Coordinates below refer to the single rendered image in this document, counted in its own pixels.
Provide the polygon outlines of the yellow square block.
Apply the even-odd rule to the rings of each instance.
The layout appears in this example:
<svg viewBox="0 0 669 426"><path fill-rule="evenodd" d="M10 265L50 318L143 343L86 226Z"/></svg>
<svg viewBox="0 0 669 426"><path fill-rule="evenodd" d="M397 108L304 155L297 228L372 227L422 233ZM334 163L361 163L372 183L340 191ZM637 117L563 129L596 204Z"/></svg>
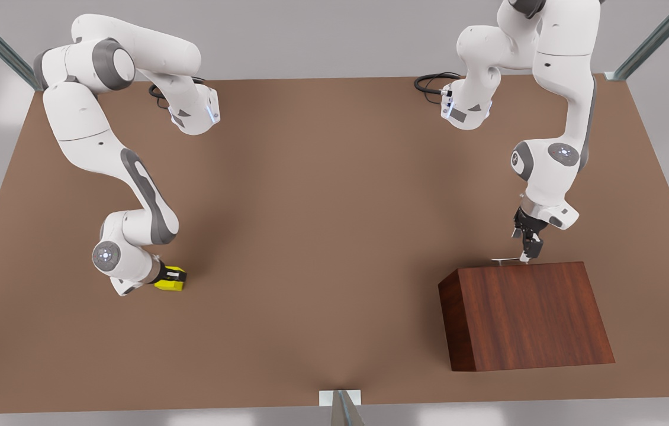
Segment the yellow square block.
<svg viewBox="0 0 669 426"><path fill-rule="evenodd" d="M169 282L159 282L154 286L158 289L162 289L163 291L182 291L186 282L186 271L180 269L180 267L169 265L167 265L167 267L170 270L169 276L171 277L171 280Z"/></svg>

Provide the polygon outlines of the dark wooden drawer cabinet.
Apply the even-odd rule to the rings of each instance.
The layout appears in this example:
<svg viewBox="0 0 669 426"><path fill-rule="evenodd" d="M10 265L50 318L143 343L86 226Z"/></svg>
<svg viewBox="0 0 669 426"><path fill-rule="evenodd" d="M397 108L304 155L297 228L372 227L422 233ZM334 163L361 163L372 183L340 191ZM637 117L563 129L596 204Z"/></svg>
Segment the dark wooden drawer cabinet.
<svg viewBox="0 0 669 426"><path fill-rule="evenodd" d="M615 361L583 262L467 267L438 292L456 372Z"/></svg>

